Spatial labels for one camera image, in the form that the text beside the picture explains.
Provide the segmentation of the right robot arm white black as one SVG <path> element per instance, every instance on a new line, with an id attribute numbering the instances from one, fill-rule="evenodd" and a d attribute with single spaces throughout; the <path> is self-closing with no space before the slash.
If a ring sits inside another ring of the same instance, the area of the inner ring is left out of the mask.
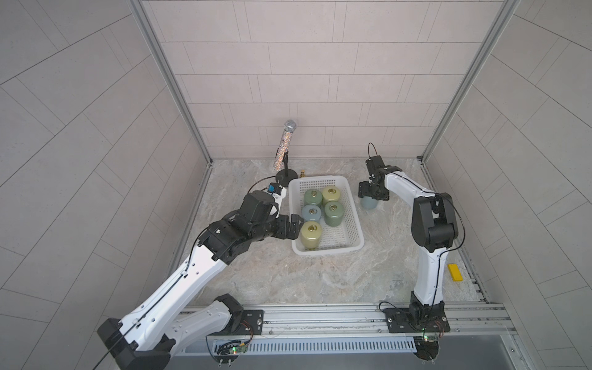
<path id="1" fill-rule="evenodd" d="M 393 193 L 412 208 L 411 234 L 420 246 L 418 279 L 406 310 L 413 328 L 424 329 L 444 317 L 443 266 L 458 238 L 456 208 L 449 194 L 437 193 L 408 177 L 381 156 L 365 161 L 369 180 L 359 183 L 359 197 L 367 202 L 387 201 Z"/>

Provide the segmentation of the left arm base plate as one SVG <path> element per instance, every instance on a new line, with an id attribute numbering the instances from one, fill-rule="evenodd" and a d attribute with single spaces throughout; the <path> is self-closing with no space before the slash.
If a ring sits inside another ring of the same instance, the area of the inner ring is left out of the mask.
<path id="1" fill-rule="evenodd" d="M 233 314 L 228 324 L 219 331 L 211 331 L 209 335 L 260 335 L 264 323 L 264 310 L 245 309 L 240 316 Z"/>

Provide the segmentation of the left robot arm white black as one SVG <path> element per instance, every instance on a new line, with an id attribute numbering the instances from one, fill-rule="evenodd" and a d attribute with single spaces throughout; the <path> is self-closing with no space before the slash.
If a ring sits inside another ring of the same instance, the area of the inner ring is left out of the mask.
<path id="1" fill-rule="evenodd" d="M 198 235 L 189 257 L 149 298 L 122 319 L 107 319 L 100 325 L 98 336 L 119 368 L 164 369 L 197 339 L 233 334 L 245 326 L 245 310 L 229 294 L 187 317 L 180 313 L 253 243 L 267 237 L 298 239 L 304 221 L 298 214 L 280 213 L 286 195 L 279 183 L 246 194 L 239 209 Z"/>

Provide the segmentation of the white plastic perforated basket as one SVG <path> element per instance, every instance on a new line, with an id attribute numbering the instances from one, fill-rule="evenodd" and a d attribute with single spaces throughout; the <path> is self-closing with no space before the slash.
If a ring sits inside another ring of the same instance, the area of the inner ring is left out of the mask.
<path id="1" fill-rule="evenodd" d="M 300 256 L 358 251 L 365 245 L 352 192 L 345 177 L 319 176 L 293 180 L 288 187 L 290 212 L 305 219 L 291 242 Z"/>

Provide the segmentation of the yellow-green tea canister front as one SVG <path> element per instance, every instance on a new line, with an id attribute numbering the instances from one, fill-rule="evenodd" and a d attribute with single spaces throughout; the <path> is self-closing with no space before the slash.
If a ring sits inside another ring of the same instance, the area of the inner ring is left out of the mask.
<path id="1" fill-rule="evenodd" d="M 306 221 L 300 231 L 300 241 L 306 250 L 317 249 L 321 243 L 322 225 L 317 221 Z"/>

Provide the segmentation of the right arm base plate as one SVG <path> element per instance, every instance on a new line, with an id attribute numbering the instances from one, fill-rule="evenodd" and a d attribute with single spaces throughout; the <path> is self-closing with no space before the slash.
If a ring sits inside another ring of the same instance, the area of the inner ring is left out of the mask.
<path id="1" fill-rule="evenodd" d="M 388 332 L 392 334 L 450 332 L 443 305 L 381 308 L 381 312 L 385 315 Z"/>

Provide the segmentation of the dark green tea canister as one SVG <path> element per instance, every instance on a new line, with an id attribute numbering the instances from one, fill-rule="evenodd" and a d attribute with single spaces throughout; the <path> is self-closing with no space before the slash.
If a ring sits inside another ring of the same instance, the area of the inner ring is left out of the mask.
<path id="1" fill-rule="evenodd" d="M 345 209 L 339 201 L 329 202 L 324 206 L 325 223 L 330 227 L 338 227 L 344 217 Z"/>

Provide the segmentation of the yellow tea canister back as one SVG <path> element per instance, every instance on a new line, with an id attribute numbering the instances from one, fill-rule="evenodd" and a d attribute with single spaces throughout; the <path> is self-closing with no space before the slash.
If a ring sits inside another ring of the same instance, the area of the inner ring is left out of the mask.
<path id="1" fill-rule="evenodd" d="M 322 189 L 322 204 L 326 205 L 329 202 L 339 201 L 341 198 L 341 191 L 337 186 L 330 185 Z"/>

